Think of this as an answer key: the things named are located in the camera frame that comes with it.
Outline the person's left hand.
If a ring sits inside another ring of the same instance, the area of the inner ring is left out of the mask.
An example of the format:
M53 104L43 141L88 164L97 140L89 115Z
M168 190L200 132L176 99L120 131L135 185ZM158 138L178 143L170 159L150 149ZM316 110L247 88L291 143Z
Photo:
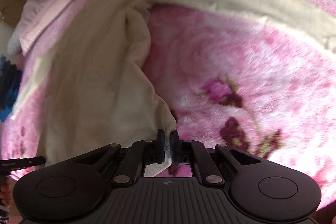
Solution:
M8 177L1 177L0 199L1 205L11 207L13 194L11 191L11 182Z

